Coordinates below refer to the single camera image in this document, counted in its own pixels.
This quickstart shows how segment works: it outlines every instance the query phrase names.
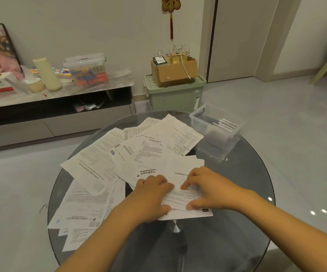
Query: clear plastic container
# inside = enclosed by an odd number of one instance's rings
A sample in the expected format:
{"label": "clear plastic container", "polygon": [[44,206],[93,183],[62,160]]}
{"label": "clear plastic container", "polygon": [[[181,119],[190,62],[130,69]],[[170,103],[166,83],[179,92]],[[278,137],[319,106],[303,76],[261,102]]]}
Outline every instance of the clear plastic container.
{"label": "clear plastic container", "polygon": [[80,55],[65,59],[64,68],[68,68],[78,86],[108,81],[103,53]]}
{"label": "clear plastic container", "polygon": [[216,162],[221,162],[242,138],[244,120],[213,105],[202,105],[190,118],[191,127],[204,136],[196,148]]}

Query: red tassel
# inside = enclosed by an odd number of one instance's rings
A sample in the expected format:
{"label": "red tassel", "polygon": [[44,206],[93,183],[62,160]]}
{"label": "red tassel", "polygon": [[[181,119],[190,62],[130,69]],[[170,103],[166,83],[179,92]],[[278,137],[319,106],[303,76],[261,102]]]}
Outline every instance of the red tassel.
{"label": "red tassel", "polygon": [[170,28],[171,28],[171,40],[174,39],[174,23],[172,21],[172,13],[170,13]]}

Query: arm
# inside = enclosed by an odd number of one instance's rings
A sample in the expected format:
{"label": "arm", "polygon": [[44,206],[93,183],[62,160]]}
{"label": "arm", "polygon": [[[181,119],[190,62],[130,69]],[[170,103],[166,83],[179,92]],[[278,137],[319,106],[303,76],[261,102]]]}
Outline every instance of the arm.
{"label": "arm", "polygon": [[206,167],[195,168],[181,186],[199,185],[203,197],[191,201],[188,210],[231,209],[257,225],[302,271],[327,272],[327,234],[270,204]]}
{"label": "arm", "polygon": [[113,208],[102,225],[56,272],[108,271],[129,234],[143,222],[160,218],[171,210],[161,205],[174,188],[161,175],[140,179],[134,191]]}

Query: stack of paper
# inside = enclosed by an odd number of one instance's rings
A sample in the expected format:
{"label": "stack of paper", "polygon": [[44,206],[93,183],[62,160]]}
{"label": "stack of paper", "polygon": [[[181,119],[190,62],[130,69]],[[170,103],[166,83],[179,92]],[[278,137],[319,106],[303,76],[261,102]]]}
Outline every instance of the stack of paper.
{"label": "stack of paper", "polygon": [[133,128],[114,128],[61,166],[74,180],[48,225],[68,235],[63,251],[77,249],[125,198],[125,183],[132,189],[139,179],[164,175],[175,188],[162,201],[172,211],[160,220],[212,216],[210,209],[187,211],[188,202],[201,196],[197,186],[181,184],[204,160],[185,156],[203,136],[167,115],[147,118]]}

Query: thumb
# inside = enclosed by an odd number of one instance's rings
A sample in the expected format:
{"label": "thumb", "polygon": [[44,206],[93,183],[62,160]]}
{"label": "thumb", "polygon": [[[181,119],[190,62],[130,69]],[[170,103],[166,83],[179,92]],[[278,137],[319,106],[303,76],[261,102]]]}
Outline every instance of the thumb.
{"label": "thumb", "polygon": [[207,207],[206,200],[204,198],[199,198],[194,201],[190,201],[186,206],[186,210],[190,211],[193,209],[200,209],[204,207]]}
{"label": "thumb", "polygon": [[163,216],[163,215],[166,215],[168,212],[170,212],[170,211],[172,211],[172,208],[171,208],[171,206],[169,206],[169,205],[161,205],[161,210],[160,210],[160,213],[161,213],[161,215]]}

